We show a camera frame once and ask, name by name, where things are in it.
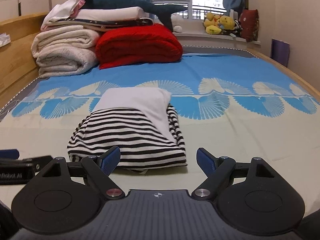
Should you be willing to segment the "white black striped small garment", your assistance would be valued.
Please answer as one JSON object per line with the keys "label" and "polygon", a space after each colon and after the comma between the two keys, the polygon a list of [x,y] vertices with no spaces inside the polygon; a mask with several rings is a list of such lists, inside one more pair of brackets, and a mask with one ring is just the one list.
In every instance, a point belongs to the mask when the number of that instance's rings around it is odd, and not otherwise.
{"label": "white black striped small garment", "polygon": [[136,172],[187,165],[185,142],[171,93],[156,87],[110,88],[76,127],[70,161],[120,149],[118,167]]}

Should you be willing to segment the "blue white patterned bed sheet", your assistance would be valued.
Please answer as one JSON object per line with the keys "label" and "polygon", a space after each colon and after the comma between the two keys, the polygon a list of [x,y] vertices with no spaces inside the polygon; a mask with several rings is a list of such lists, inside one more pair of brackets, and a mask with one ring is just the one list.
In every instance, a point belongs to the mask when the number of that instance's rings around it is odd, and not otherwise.
{"label": "blue white patterned bed sheet", "polygon": [[196,163],[203,147],[239,162],[262,157],[299,192],[307,213],[319,209],[319,101],[274,65],[240,51],[191,48],[176,63],[93,68],[34,82],[1,113],[1,148],[21,158],[66,157],[78,123],[116,87],[171,93],[188,163],[144,175],[116,170],[111,177],[124,191],[193,191],[205,179]]}

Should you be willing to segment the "cream folded towel blanket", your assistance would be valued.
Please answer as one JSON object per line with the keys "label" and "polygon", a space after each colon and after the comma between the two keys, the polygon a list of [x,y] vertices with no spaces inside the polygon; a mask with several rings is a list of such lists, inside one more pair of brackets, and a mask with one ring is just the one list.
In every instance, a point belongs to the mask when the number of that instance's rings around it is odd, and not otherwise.
{"label": "cream folded towel blanket", "polygon": [[39,77],[80,75],[98,64],[95,46],[98,32],[80,25],[60,27],[37,34],[31,54]]}

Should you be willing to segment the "red folded blanket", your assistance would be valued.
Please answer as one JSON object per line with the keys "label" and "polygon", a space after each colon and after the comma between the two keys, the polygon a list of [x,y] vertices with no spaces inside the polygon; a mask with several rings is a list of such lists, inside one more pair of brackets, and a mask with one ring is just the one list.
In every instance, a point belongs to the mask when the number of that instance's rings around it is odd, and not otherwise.
{"label": "red folded blanket", "polygon": [[95,54],[100,69],[136,63],[171,63],[180,60],[183,48],[165,26],[123,27],[109,30],[99,38]]}

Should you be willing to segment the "yellow plush toy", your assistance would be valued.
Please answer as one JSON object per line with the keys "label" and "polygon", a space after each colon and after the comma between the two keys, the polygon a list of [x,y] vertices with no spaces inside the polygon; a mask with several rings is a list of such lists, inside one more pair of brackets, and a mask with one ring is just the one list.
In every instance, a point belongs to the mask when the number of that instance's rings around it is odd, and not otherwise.
{"label": "yellow plush toy", "polygon": [[220,35],[223,33],[230,33],[235,30],[235,21],[225,15],[213,14],[208,12],[204,19],[203,25],[205,31],[209,35]]}

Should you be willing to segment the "white folded bedding stack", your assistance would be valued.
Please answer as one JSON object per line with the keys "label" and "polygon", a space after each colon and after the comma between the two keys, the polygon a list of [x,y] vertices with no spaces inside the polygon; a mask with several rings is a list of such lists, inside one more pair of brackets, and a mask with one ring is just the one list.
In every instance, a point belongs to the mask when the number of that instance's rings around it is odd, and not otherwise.
{"label": "white folded bedding stack", "polygon": [[59,25],[95,26],[101,31],[118,27],[153,25],[152,19],[140,7],[121,9],[85,9],[84,0],[67,0],[57,4],[44,18],[41,31]]}

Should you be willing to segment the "dark red cushion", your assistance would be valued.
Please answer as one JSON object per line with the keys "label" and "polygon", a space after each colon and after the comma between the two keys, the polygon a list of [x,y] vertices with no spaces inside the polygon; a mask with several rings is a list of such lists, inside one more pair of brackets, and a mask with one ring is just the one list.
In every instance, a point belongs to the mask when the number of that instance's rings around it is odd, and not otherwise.
{"label": "dark red cushion", "polygon": [[240,16],[241,25],[241,38],[244,38],[247,42],[257,40],[259,30],[259,12],[255,10],[244,9]]}

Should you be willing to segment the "white plush toy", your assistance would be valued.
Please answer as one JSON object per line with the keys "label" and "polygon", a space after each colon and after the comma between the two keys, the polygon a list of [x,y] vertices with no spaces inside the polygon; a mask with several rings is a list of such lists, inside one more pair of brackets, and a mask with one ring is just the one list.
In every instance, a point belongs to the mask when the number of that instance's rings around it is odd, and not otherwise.
{"label": "white plush toy", "polygon": [[181,22],[183,21],[183,17],[178,14],[171,15],[172,29],[175,33],[182,33],[183,28],[181,26]]}

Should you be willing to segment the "wooden bed frame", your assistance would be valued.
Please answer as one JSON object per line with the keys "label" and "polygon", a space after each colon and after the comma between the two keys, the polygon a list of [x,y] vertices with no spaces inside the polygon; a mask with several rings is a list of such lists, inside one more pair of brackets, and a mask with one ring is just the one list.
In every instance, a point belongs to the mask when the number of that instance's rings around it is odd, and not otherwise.
{"label": "wooden bed frame", "polygon": [[11,36],[11,43],[1,48],[1,115],[85,115],[107,89],[119,87],[165,89],[181,116],[197,120],[223,115],[231,102],[267,117],[291,108],[319,112],[319,101],[298,82],[274,65],[236,50],[185,54],[173,63],[94,67],[81,75],[41,79],[30,48],[42,18],[23,17],[1,25],[1,32]]}

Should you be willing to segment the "purple box by wall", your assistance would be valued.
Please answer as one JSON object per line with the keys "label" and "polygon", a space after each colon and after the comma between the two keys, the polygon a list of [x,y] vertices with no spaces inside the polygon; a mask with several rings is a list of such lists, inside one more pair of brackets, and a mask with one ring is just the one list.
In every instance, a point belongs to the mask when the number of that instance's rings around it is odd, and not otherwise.
{"label": "purple box by wall", "polygon": [[272,39],[271,59],[287,67],[290,57],[290,45],[287,42]]}

